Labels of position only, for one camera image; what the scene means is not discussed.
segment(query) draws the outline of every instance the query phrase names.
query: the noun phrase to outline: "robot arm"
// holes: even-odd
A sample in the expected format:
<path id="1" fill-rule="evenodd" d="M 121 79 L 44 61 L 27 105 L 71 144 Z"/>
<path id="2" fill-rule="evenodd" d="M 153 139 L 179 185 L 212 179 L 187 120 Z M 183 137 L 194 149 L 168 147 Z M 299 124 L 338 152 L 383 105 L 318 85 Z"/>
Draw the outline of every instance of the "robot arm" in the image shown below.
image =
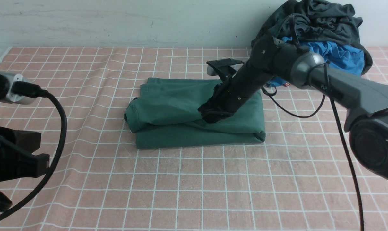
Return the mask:
<path id="1" fill-rule="evenodd" d="M 22 177 L 44 176 L 34 190 L 13 207 L 11 200 L 0 192 L 0 212 L 3 212 L 0 214 L 0 221 L 21 209 L 44 188 L 57 167 L 67 133 L 67 116 L 56 97 L 40 86 L 32 84 L 20 74 L 0 72 L 0 102 L 30 104 L 38 97 L 48 98 L 61 117 L 61 133 L 56 153 L 50 163 L 50 155 L 32 154 L 40 146 L 40 133 L 0 127 L 0 182 Z"/>
<path id="2" fill-rule="evenodd" d="M 198 111 L 208 123 L 233 116 L 274 76 L 300 89 L 314 88 L 348 110 L 344 130 L 350 132 L 355 157 L 364 167 L 388 179 L 388 85 L 324 65 L 324 59 L 308 47 L 265 35 L 254 45 L 250 59 L 235 75 L 222 79 Z"/>

